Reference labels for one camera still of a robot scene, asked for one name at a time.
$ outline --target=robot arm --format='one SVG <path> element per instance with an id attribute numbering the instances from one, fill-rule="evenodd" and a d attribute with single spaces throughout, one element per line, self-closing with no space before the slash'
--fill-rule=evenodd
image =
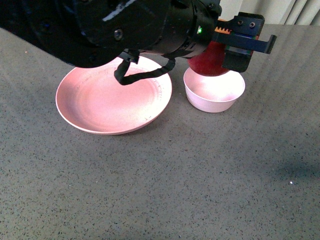
<path id="1" fill-rule="evenodd" d="M 0 27 L 81 68 L 119 56 L 123 63 L 115 76 L 126 85 L 170 71 L 175 58 L 200 55 L 211 41 L 226 44 L 222 66 L 237 72 L 247 69 L 253 51 L 271 52 L 275 36 L 257 40 L 262 16 L 240 13 L 223 22 L 221 12 L 220 0 L 0 0 Z M 140 53 L 169 61 L 151 73 L 124 77 Z"/>

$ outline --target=screw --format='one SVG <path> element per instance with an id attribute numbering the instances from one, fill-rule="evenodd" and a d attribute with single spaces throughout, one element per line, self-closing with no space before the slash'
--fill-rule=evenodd
<path id="1" fill-rule="evenodd" d="M 124 31 L 122 31 L 122 29 L 117 29 L 114 31 L 114 39 L 116 41 L 120 41 L 124 36 Z"/>
<path id="2" fill-rule="evenodd" d="M 214 3 L 210 3 L 210 4 L 208 5 L 208 8 L 209 8 L 209 9 L 213 9 L 215 6 L 216 6 L 216 5 L 215 5 Z"/>
<path id="3" fill-rule="evenodd" d="M 91 55 L 89 56 L 89 62 L 93 64 L 96 60 L 97 60 L 97 53 L 95 52 L 91 53 Z"/>
<path id="4" fill-rule="evenodd" d="M 40 23 L 40 30 L 44 34 L 52 34 L 52 24 L 49 19 L 44 19 Z"/>

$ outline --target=plate rim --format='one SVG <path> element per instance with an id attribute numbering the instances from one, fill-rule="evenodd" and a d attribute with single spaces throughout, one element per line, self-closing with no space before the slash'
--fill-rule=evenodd
<path id="1" fill-rule="evenodd" d="M 105 64 L 105 65 L 102 65 L 100 67 L 103 67 L 103 66 L 107 66 L 108 64 L 112 63 L 113 61 L 122 61 L 121 58 L 119 57 L 116 57 L 115 59 L 113 59 L 112 61 L 110 61 L 109 63 Z M 156 66 L 157 68 L 161 68 L 162 66 L 159 65 L 157 62 L 151 60 L 150 58 L 147 58 L 147 57 L 144 57 L 144 56 L 140 56 L 139 57 L 139 63 L 141 62 L 149 62 L 149 63 L 152 63 L 154 66 Z M 137 67 L 139 66 L 139 63 L 138 64 L 132 64 L 130 65 L 130 68 L 134 68 L 134 67 Z M 68 78 L 68 76 L 70 74 L 72 74 L 73 71 L 76 71 L 77 69 L 86 69 L 86 68 L 81 68 L 81 67 L 75 67 L 73 68 L 71 71 L 69 71 L 65 76 L 64 78 L 62 79 L 62 81 L 60 82 L 59 86 L 57 87 L 57 90 L 56 90 L 56 93 L 55 93 L 55 105 L 56 105 L 56 108 L 59 112 L 59 114 L 62 116 L 62 118 L 67 122 L 69 123 L 70 125 L 72 125 L 73 127 L 83 131 L 83 132 L 86 132 L 86 133 L 90 133 L 90 134 L 95 134 L 95 135 L 109 135 L 109 136 L 115 136 L 115 135 L 121 135 L 121 134 L 127 134 L 127 133 L 131 133 L 131 132 L 134 132 L 136 130 L 139 130 L 145 126 L 147 126 L 148 124 L 152 123 L 157 117 L 159 117 L 159 115 L 166 109 L 166 107 L 168 106 L 169 102 L 170 102 L 170 99 L 172 97 L 172 80 L 169 76 L 168 73 L 160 76 L 161 78 L 167 80 L 167 83 L 166 83 L 166 86 L 168 87 L 167 89 L 165 89 L 165 91 L 167 91 L 167 99 L 162 99 L 161 98 L 161 101 L 165 101 L 165 103 L 163 104 L 163 107 L 159 108 L 160 111 L 159 112 L 156 112 L 156 114 L 154 114 L 150 119 L 148 119 L 146 122 L 144 122 L 143 124 L 140 124 L 138 125 L 137 127 L 134 127 L 134 128 L 130 128 L 130 129 L 126 129 L 126 130 L 123 130 L 123 131 L 96 131 L 96 130 L 90 130 L 90 129 L 86 129 L 86 128 L 83 128 L 81 126 L 78 126 L 76 124 L 74 124 L 73 122 L 71 122 L 69 119 L 67 119 L 64 114 L 61 112 L 60 108 L 59 108 L 59 104 L 58 104 L 58 94 L 59 94 L 59 90 L 61 89 L 61 86 L 63 86 L 63 83 L 64 81 Z M 144 81 L 153 81 L 153 79 L 156 79 L 155 77 L 154 78 L 147 78 L 147 79 L 144 79 Z"/>

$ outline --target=table surface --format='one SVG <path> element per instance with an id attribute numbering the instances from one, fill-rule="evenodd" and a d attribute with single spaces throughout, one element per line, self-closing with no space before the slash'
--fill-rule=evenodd
<path id="1" fill-rule="evenodd" d="M 320 28 L 270 34 L 229 110 L 192 107 L 179 58 L 164 112 L 103 136 L 57 111 L 73 67 L 0 30 L 0 238 L 320 239 Z"/>

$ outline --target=red apple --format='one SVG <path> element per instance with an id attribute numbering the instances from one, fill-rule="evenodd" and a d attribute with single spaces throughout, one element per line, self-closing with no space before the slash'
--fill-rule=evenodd
<path id="1" fill-rule="evenodd" d="M 228 31 L 216 29 L 217 32 L 229 34 Z M 226 45 L 211 41 L 207 49 L 198 56 L 188 59 L 190 68 L 203 76 L 220 76 L 229 70 L 222 67 L 225 59 Z"/>

